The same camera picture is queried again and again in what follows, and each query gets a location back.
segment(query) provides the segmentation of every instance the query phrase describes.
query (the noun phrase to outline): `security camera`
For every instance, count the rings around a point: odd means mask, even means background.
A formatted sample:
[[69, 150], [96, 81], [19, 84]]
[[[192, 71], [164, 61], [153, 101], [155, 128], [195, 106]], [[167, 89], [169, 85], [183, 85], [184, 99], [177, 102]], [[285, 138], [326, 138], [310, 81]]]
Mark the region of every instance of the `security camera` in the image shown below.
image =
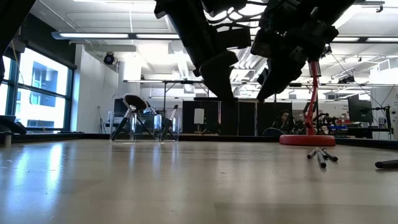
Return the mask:
[[116, 60], [114, 59], [113, 52], [106, 53], [105, 58], [104, 58], [104, 63], [106, 65], [114, 65], [116, 63]]

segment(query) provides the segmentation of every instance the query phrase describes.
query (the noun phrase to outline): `wooden floor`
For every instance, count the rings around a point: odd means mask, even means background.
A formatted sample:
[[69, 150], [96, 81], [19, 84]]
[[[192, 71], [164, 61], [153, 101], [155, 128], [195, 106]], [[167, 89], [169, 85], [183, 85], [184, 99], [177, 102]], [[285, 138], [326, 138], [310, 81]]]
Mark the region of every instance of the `wooden floor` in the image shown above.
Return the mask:
[[114, 144], [0, 149], [0, 223], [398, 223], [393, 151], [275, 143]]

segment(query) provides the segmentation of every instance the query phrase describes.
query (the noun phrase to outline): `person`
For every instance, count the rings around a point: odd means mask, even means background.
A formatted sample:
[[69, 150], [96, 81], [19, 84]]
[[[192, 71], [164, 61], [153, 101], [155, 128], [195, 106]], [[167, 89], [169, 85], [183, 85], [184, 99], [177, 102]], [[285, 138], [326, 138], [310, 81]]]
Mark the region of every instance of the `person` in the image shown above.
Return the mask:
[[290, 119], [289, 111], [282, 110], [272, 127], [281, 130], [285, 134], [290, 134], [291, 130], [293, 130], [294, 122]]

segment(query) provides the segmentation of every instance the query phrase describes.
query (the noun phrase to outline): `red pole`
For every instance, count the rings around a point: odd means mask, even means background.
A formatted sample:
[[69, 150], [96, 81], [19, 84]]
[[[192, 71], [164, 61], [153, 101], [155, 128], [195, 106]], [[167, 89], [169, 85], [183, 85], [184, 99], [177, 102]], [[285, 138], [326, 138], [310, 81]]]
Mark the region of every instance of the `red pole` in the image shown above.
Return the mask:
[[318, 96], [318, 75], [319, 75], [319, 61], [309, 62], [310, 74], [312, 75], [312, 97], [310, 106], [308, 107], [307, 115], [305, 115], [305, 126], [307, 127], [307, 135], [315, 135], [315, 130], [312, 124], [313, 112], [312, 109], [315, 104], [315, 100]]

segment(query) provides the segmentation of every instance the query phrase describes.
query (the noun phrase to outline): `window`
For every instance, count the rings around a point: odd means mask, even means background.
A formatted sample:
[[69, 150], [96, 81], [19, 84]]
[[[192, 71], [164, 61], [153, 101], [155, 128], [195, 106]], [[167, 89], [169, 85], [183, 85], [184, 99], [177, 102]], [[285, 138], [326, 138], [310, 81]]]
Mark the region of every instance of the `window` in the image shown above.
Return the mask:
[[54, 128], [54, 121], [27, 120], [27, 126], [31, 128]]
[[18, 89], [17, 120], [28, 128], [63, 128], [65, 99]]
[[[4, 67], [6, 69], [6, 71], [4, 72], [4, 79], [8, 80], [10, 78], [11, 59], [3, 57], [2, 60], [4, 62]], [[7, 96], [8, 96], [8, 86], [6, 83], [2, 83], [0, 86], [0, 115], [6, 114]]]
[[4, 79], [8, 80], [10, 79], [11, 59], [3, 56], [2, 61], [4, 62], [4, 67], [6, 68], [6, 72], [4, 73]]
[[6, 114], [8, 86], [1, 84], [0, 86], [0, 115]]
[[14, 56], [2, 58], [0, 114], [15, 115], [29, 131], [69, 131], [73, 70], [28, 48], [17, 57], [20, 71]]
[[18, 82], [61, 95], [67, 93], [68, 67], [37, 52], [25, 49], [21, 54], [21, 74]]

